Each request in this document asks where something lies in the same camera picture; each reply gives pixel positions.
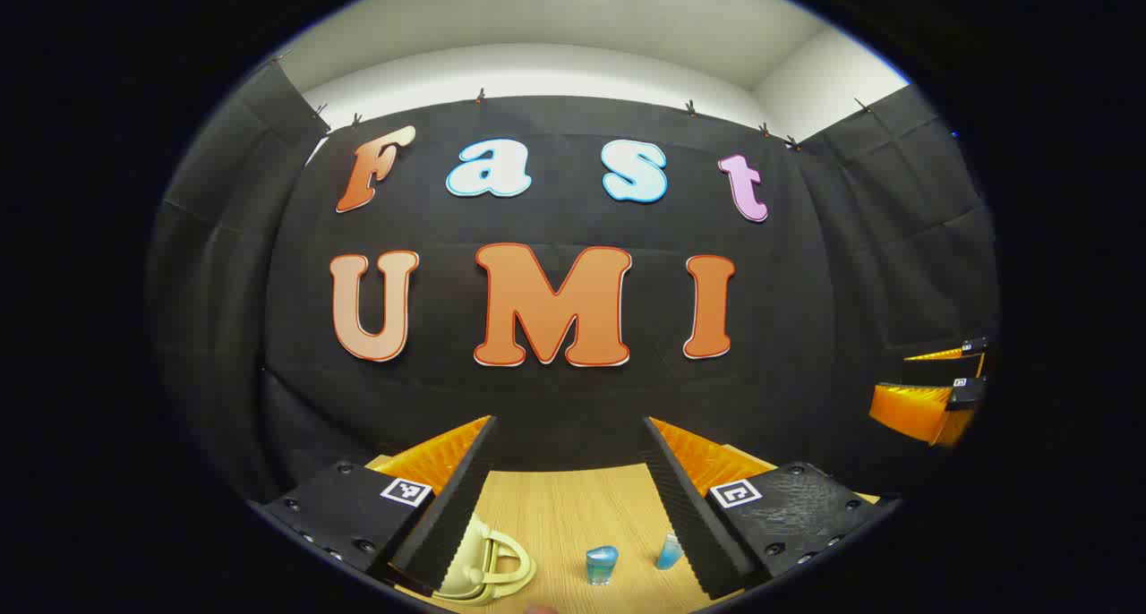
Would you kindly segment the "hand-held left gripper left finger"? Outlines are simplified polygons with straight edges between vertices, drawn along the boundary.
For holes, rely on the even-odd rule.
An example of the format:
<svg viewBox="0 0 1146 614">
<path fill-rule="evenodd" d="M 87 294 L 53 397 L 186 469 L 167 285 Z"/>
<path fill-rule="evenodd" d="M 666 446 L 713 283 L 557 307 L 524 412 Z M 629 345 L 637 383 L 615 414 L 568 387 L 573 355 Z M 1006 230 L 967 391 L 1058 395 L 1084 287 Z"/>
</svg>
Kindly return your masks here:
<svg viewBox="0 0 1146 614">
<path fill-rule="evenodd" d="M 327 561 L 430 596 L 458 554 L 496 435 L 499 418 L 484 415 L 394 456 L 388 471 L 339 460 L 278 499 L 249 505 Z"/>
</svg>

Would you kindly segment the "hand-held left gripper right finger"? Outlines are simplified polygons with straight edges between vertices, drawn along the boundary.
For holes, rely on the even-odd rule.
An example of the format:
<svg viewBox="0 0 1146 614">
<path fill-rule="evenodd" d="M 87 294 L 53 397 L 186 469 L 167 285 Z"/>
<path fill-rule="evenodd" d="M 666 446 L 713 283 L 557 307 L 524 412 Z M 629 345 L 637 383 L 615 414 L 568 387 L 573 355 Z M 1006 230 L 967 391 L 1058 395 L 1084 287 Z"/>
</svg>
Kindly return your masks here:
<svg viewBox="0 0 1146 614">
<path fill-rule="evenodd" d="M 876 530 L 896 495 L 851 490 L 808 462 L 770 465 L 642 420 L 641 456 L 704 593 L 720 599 L 829 559 Z"/>
</svg>

